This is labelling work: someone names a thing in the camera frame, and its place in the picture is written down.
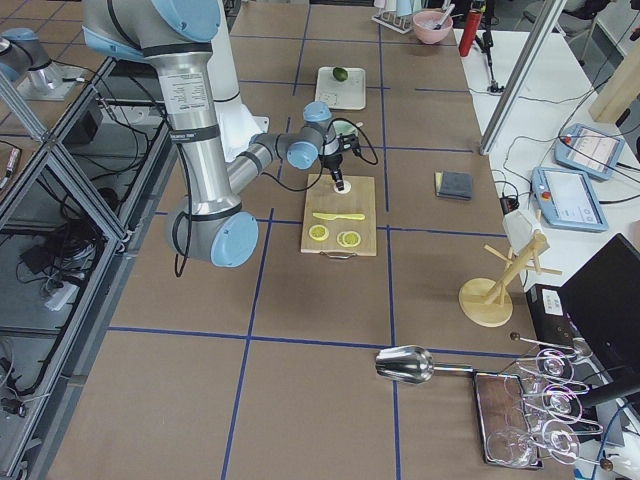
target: office chair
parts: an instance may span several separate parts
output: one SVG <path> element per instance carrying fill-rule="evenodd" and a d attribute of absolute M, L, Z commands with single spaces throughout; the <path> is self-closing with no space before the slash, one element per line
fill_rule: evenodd
<path fill-rule="evenodd" d="M 582 4 L 582 6 L 580 6 L 580 8 L 576 8 L 571 12 L 567 10 L 563 11 L 558 18 L 556 27 L 559 26 L 564 31 L 569 45 L 583 35 L 587 35 L 584 47 L 582 48 L 582 54 L 578 59 L 580 65 L 584 65 L 584 57 L 587 54 L 587 48 L 591 41 L 591 37 L 593 36 L 593 30 L 596 28 L 598 13 L 606 8 L 609 1 L 610 0 L 587 0 Z M 543 3 L 543 1 L 537 1 L 529 4 L 522 11 L 522 17 L 518 20 L 518 23 L 516 23 L 513 29 L 517 30 L 523 20 L 528 20 L 529 22 L 534 23 L 540 15 Z"/>

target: lime slice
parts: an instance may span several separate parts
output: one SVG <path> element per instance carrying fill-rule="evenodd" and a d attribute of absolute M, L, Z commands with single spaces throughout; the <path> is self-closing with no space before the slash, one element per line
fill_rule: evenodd
<path fill-rule="evenodd" d="M 354 248 L 360 245 L 362 237 L 358 232 L 349 230 L 338 234 L 338 245 L 344 248 Z"/>
<path fill-rule="evenodd" d="M 333 78 L 335 78 L 339 82 L 344 82 L 347 78 L 349 78 L 349 72 L 347 72 L 342 67 L 334 67 Z"/>
<path fill-rule="evenodd" d="M 316 242 L 323 242 L 329 238 L 329 229 L 324 225 L 312 225 L 309 228 L 309 236 Z"/>

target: blue joint cap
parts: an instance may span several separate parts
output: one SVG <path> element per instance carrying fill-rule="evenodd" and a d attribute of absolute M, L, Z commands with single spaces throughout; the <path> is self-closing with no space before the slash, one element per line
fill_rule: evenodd
<path fill-rule="evenodd" d="M 331 119 L 331 111 L 324 102 L 311 102 L 302 111 L 307 122 L 324 122 Z"/>
<path fill-rule="evenodd" d="M 4 73 L 10 82 L 15 82 L 18 78 L 20 78 L 20 74 L 18 72 L 16 72 L 9 65 L 5 65 L 2 62 L 0 62 L 0 72 Z"/>
<path fill-rule="evenodd" d="M 287 150 L 287 160 L 300 170 L 306 170 L 318 158 L 318 149 L 311 142 L 304 140 L 293 143 Z"/>
<path fill-rule="evenodd" d="M 2 32 L 2 36 L 7 40 L 17 42 L 27 42 L 29 40 L 38 40 L 38 36 L 30 28 L 11 28 Z"/>
<path fill-rule="evenodd" d="M 108 57 L 115 57 L 120 60 L 147 63 L 140 50 L 136 50 L 129 45 L 116 42 L 110 38 L 103 37 L 85 26 L 82 27 L 82 30 L 84 31 L 84 42 L 90 49 L 100 52 Z"/>
<path fill-rule="evenodd" d="M 211 245 L 211 263 L 216 267 L 233 268 L 242 265 L 258 244 L 258 222 L 247 212 L 229 217 L 218 229 Z"/>
<path fill-rule="evenodd" d="M 220 9 L 211 0 L 151 0 L 176 33 L 192 42 L 210 42 L 218 33 Z"/>

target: yellow knife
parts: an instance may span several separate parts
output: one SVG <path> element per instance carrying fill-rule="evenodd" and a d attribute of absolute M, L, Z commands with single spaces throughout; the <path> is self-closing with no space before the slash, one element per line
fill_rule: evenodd
<path fill-rule="evenodd" d="M 315 218 L 321 220 L 337 220 L 339 218 L 344 220 L 364 220 L 364 213 L 319 213 L 313 212 Z"/>

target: white table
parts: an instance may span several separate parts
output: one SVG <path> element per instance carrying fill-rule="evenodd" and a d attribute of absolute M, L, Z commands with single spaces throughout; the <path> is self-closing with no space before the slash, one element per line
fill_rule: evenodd
<path fill-rule="evenodd" d="M 492 33 L 495 44 L 492 49 L 495 76 L 500 85 L 505 85 L 524 46 L 528 33 L 505 31 Z M 455 34 L 456 39 L 459 40 L 462 31 L 456 31 Z M 474 45 L 469 55 L 462 59 L 462 63 L 470 89 L 486 92 L 489 85 L 488 68 L 484 55 L 480 53 L 476 45 Z M 590 89 L 591 83 L 580 68 L 566 41 L 560 34 L 551 34 L 539 58 L 534 63 L 520 95 L 560 101 L 578 97 Z M 499 97 L 475 92 L 472 92 L 472 94 L 480 130 L 484 132 L 498 104 Z M 615 125 L 598 124 L 591 119 L 588 109 L 596 97 L 597 94 L 592 94 L 584 102 L 569 122 L 569 125 L 579 122 L 594 126 L 607 133 L 620 133 Z M 490 152 L 491 167 L 504 171 L 503 162 L 507 149 L 517 136 L 526 135 L 536 139 L 554 138 L 578 103 L 579 100 L 574 100 L 555 105 L 523 98 L 518 99 L 505 128 L 500 133 L 498 141 Z M 622 128 L 624 130 L 633 127 L 634 125 L 623 125 Z M 511 149 L 507 166 L 526 178 L 530 178 L 531 170 L 540 164 L 557 166 L 553 159 L 553 152 L 549 152 L 545 157 L 545 153 L 549 151 L 551 145 L 552 142 L 538 143 L 524 139 L 518 140 Z M 620 162 L 638 166 L 638 162 L 628 146 L 625 147 L 620 157 Z M 640 179 L 640 174 L 634 174 L 626 169 L 622 170 Z M 506 179 L 515 184 L 520 193 L 528 191 L 529 186 L 524 180 L 507 171 L 504 171 L 504 173 Z M 503 176 L 499 172 L 494 172 L 494 178 L 502 180 Z M 593 181 L 592 183 L 600 200 L 627 198 L 640 193 L 639 184 L 617 173 L 614 173 L 613 177 L 606 182 Z M 503 185 L 497 184 L 496 187 L 498 192 L 501 192 Z M 513 193 L 513 190 L 507 186 L 505 193 Z M 520 197 L 520 201 L 521 208 L 527 206 L 526 196 Z M 529 202 L 529 208 L 532 211 L 537 209 L 534 199 Z M 562 270 L 563 275 L 536 275 L 531 272 L 528 275 L 525 289 L 534 283 L 562 285 L 618 232 L 623 233 L 631 241 L 634 240 L 632 224 L 640 220 L 640 198 L 622 204 L 605 205 L 603 210 L 609 223 L 609 230 L 603 233 L 576 232 L 552 228 L 543 220 L 545 234 L 551 248 L 541 256 L 541 262 L 545 267 Z"/>

